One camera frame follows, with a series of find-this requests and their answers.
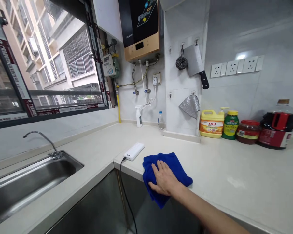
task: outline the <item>red lid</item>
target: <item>red lid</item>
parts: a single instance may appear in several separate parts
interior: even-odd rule
[[[255,120],[242,120],[242,124],[251,125],[251,126],[259,126],[259,122]]]

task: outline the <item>hand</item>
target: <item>hand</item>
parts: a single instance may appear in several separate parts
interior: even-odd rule
[[[172,190],[180,184],[167,163],[163,161],[157,161],[157,167],[152,163],[152,168],[155,174],[157,185],[149,182],[149,186],[152,190],[159,194],[171,196]]]

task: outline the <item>fingers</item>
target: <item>fingers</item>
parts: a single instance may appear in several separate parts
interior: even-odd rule
[[[164,163],[166,169],[170,169],[167,163]]]
[[[164,163],[162,160],[160,161],[160,164],[162,165],[162,168],[163,168],[163,169],[166,168],[165,163]]]
[[[162,164],[159,160],[157,161],[157,167],[159,168],[159,171],[163,169]]]
[[[154,163],[152,163],[152,168],[153,168],[153,171],[154,171],[154,174],[156,174],[157,172],[158,172],[158,169],[157,169],[157,167],[155,166],[155,164]]]
[[[149,182],[149,186],[151,187],[152,190],[154,190],[155,192],[159,193],[160,188],[159,188],[158,185],[155,185],[152,182]]]

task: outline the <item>plastic water bottle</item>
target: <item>plastic water bottle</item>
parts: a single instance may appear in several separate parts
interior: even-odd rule
[[[163,112],[160,111],[160,115],[159,115],[159,130],[163,130],[163,129],[164,129]]]

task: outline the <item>silver dish cloth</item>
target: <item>silver dish cloth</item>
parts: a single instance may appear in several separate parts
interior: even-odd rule
[[[197,119],[197,112],[200,111],[199,99],[196,95],[192,94],[188,96],[180,105],[179,108],[182,109],[192,118]]]

